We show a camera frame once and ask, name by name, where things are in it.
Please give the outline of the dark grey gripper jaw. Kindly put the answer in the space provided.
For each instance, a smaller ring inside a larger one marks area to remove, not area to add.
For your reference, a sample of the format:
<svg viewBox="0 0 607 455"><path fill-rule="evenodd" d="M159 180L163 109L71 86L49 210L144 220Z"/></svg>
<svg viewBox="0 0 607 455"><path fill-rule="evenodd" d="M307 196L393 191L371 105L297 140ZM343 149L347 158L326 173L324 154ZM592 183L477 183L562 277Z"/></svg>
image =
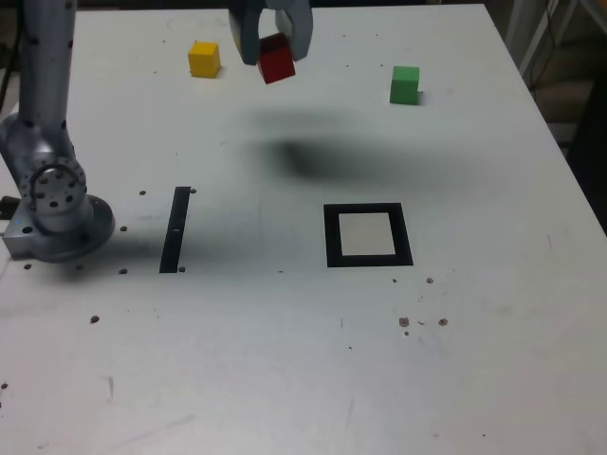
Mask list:
<svg viewBox="0 0 607 455"><path fill-rule="evenodd" d="M260 57L259 20L265 7L262 0L229 1L232 38L246 65L257 65Z"/></svg>

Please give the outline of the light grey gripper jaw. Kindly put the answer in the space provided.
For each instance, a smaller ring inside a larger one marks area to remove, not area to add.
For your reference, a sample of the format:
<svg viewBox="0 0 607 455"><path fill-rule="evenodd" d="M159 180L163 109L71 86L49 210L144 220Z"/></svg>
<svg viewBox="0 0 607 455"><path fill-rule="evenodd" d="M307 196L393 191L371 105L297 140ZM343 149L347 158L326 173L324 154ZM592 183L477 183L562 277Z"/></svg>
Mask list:
<svg viewBox="0 0 607 455"><path fill-rule="evenodd" d="M274 11L276 28L287 38L293 60L305 58L313 32L310 1L267 0L267 8Z"/></svg>

